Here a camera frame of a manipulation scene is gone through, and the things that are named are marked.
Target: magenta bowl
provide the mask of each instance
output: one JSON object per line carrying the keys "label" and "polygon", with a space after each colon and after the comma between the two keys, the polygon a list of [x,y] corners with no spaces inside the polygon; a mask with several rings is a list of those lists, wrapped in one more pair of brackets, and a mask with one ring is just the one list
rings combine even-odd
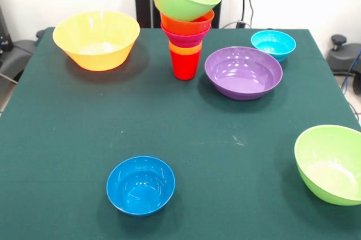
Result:
{"label": "magenta bowl", "polygon": [[183,36],[183,35],[170,33],[163,27],[162,24],[161,24],[161,28],[171,43],[173,43],[175,46],[182,48],[190,48],[197,46],[198,44],[201,43],[201,41],[204,39],[204,37],[208,34],[210,30],[209,27],[206,31],[202,33],[196,35]]}
{"label": "magenta bowl", "polygon": [[271,55],[250,47],[226,47],[212,53],[205,72],[215,88],[235,100],[259,98],[282,79],[280,63]]}

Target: orange bowl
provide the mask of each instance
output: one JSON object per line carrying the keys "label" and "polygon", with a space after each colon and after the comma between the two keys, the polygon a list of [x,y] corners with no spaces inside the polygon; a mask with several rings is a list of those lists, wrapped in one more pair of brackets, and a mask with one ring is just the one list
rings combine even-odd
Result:
{"label": "orange bowl", "polygon": [[178,55],[193,55],[193,54],[197,54],[200,50],[202,50],[202,42],[197,46],[190,48],[178,47],[175,46],[173,43],[169,42],[169,50]]}
{"label": "orange bowl", "polygon": [[128,57],[140,26],[118,11],[90,11],[67,18],[56,26],[53,40],[80,67],[107,71]]}
{"label": "orange bowl", "polygon": [[184,36],[196,35],[206,31],[210,27],[213,18],[213,10],[193,21],[179,21],[161,13],[163,27],[170,33]]}

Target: light blue bowl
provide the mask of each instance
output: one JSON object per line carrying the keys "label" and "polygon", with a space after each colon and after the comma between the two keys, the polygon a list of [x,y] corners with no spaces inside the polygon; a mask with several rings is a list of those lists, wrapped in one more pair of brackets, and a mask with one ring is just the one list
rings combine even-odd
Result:
{"label": "light blue bowl", "polygon": [[120,211],[148,216],[169,201],[175,189],[171,168],[151,156],[137,156],[120,163],[109,175],[107,195]]}
{"label": "light blue bowl", "polygon": [[295,40],[286,33],[275,30],[259,31],[250,39],[252,45],[282,62],[296,48]]}

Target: yellow bowl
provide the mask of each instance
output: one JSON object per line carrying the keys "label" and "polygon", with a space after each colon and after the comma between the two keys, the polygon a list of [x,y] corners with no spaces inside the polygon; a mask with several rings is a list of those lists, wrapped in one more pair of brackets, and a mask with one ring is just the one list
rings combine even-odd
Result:
{"label": "yellow bowl", "polygon": [[194,55],[197,54],[200,50],[202,50],[202,42],[197,46],[190,48],[178,47],[175,46],[173,43],[169,42],[169,49],[178,55]]}
{"label": "yellow bowl", "polygon": [[52,37],[80,67],[107,71],[126,60],[139,32],[138,22],[127,14],[92,11],[63,21]]}

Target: dark green cloth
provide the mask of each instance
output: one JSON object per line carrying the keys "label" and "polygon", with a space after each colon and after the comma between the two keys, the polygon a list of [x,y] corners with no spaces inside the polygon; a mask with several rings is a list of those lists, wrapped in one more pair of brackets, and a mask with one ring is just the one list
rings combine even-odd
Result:
{"label": "dark green cloth", "polygon": [[[128,60],[102,73],[78,67],[47,29],[0,118],[0,239],[361,239],[361,208],[322,202],[295,164],[305,129],[360,130],[310,32],[285,30],[297,48],[261,99],[228,99],[205,76],[208,55],[250,46],[254,32],[212,29],[196,78],[180,81],[159,29],[142,29]],[[146,218],[105,192],[136,155],[165,160],[177,180]]]}

